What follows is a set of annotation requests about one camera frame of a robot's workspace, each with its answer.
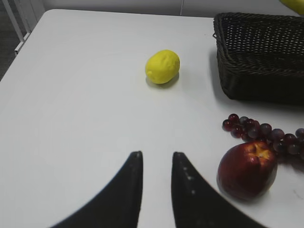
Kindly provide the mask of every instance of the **grape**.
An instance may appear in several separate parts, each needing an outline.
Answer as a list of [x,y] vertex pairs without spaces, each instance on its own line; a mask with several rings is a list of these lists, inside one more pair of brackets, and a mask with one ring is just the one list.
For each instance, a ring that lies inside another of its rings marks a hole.
[[260,131],[256,127],[253,127],[248,131],[248,135],[250,138],[256,139],[260,135]]
[[299,138],[304,138],[304,128],[299,128],[296,130],[295,135]]
[[232,135],[233,137],[235,137],[235,138],[240,138],[241,135],[242,135],[242,132],[243,132],[243,130],[242,130],[241,127],[239,127],[239,126],[234,126],[233,129],[232,129],[232,131],[231,131],[231,135]]
[[257,129],[260,128],[260,123],[259,123],[257,120],[254,121],[254,124],[255,124],[255,127],[256,127]]
[[234,123],[234,124],[238,124],[239,123],[239,117],[237,114],[231,114],[228,119]]
[[285,154],[286,150],[287,150],[287,146],[286,146],[285,142],[283,142],[283,141],[274,142],[273,148],[279,154]]
[[299,145],[304,147],[304,138],[297,138]]
[[304,160],[304,147],[300,149],[300,157]]
[[267,139],[265,137],[258,137],[256,138],[257,141],[261,141],[261,142],[267,142]]
[[242,126],[245,126],[247,120],[248,120],[248,117],[242,116],[242,117],[239,119],[239,123],[240,123]]
[[273,129],[271,132],[271,138],[274,141],[279,141],[285,136],[284,132],[281,129]]
[[248,119],[246,124],[245,124],[245,128],[249,130],[249,129],[253,128],[254,126],[255,126],[254,120],[253,119]]
[[263,123],[260,126],[261,133],[265,136],[269,135],[272,131],[272,127],[270,124]]
[[233,123],[230,120],[224,120],[223,129],[227,132],[231,132],[233,128]]
[[242,140],[244,140],[245,142],[250,142],[252,141],[252,139],[249,137],[248,133],[247,132],[243,132],[242,135]]
[[290,144],[297,144],[298,141],[297,141],[297,138],[295,137],[295,135],[293,134],[286,134],[283,138],[283,141],[287,144],[287,145],[290,145]]
[[291,144],[287,148],[288,153],[290,154],[298,154],[300,152],[300,149],[301,149],[300,146],[295,144]]

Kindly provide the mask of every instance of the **table surface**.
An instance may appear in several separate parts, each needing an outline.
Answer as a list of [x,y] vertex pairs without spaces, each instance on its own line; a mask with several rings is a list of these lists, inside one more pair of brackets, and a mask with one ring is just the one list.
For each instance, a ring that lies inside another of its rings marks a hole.
[[[138,227],[173,228],[171,160],[185,152],[218,191],[221,129],[230,113],[285,132],[304,109],[229,100],[222,92],[213,19],[51,10],[0,83],[0,227],[49,227],[86,204],[132,151],[144,156]],[[179,80],[146,82],[147,59],[180,56]],[[270,228],[303,227],[304,176],[281,165],[270,191],[242,204]]]

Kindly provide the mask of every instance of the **wicker basket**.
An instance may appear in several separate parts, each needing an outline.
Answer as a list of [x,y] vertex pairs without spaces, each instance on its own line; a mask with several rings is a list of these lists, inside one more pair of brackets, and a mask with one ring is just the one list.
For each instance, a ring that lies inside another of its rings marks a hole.
[[229,98],[304,105],[303,18],[221,13],[214,30]]

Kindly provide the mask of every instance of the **wall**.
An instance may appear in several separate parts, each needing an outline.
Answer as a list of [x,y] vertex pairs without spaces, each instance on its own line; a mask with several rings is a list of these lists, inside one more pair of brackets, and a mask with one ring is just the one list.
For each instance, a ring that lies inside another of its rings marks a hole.
[[184,16],[214,17],[221,12],[295,15],[279,0],[185,0]]
[[[48,9],[77,9],[179,15],[182,0],[43,0]],[[184,0],[184,16],[214,17],[220,12],[296,15],[279,0]]]
[[48,9],[179,15],[182,0],[44,0]]

